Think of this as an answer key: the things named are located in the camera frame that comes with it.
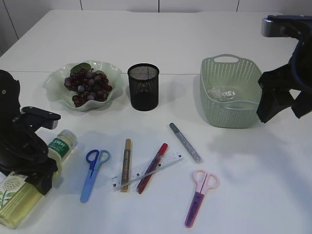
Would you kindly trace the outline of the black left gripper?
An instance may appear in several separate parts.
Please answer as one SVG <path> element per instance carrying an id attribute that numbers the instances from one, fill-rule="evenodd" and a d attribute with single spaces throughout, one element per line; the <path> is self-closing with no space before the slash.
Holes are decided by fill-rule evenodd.
<path id="1" fill-rule="evenodd" d="M 36 131 L 53 130 L 61 115 L 33 106 L 20 112 L 0 116 L 0 171 L 25 173 L 26 182 L 46 195 L 52 188 L 52 178 L 58 170 L 54 159 L 48 157 L 48 147 Z"/>

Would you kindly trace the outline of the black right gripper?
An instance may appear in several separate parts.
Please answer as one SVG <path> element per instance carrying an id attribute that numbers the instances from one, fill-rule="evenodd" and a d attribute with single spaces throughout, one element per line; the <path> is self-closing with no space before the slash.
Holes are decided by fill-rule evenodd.
<path id="1" fill-rule="evenodd" d="M 264 72 L 258 80 L 262 93 L 256 113 L 260 121 L 266 123 L 289 107 L 297 118 L 309 114 L 312 95 L 291 89 L 294 81 L 302 88 L 312 86 L 312 17 L 268 15 L 262 19 L 261 34 L 269 38 L 290 37 L 298 43 L 289 64 Z"/>

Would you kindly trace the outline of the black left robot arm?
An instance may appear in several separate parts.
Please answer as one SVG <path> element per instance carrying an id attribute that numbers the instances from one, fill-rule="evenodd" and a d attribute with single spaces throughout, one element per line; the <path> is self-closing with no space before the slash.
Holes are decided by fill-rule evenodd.
<path id="1" fill-rule="evenodd" d="M 1 70 L 0 171 L 25 175 L 26 182 L 45 195 L 52 188 L 52 176 L 58 168 L 36 131 L 41 127 L 55 129 L 61 116 L 32 106 L 21 108 L 19 95 L 20 82 Z"/>

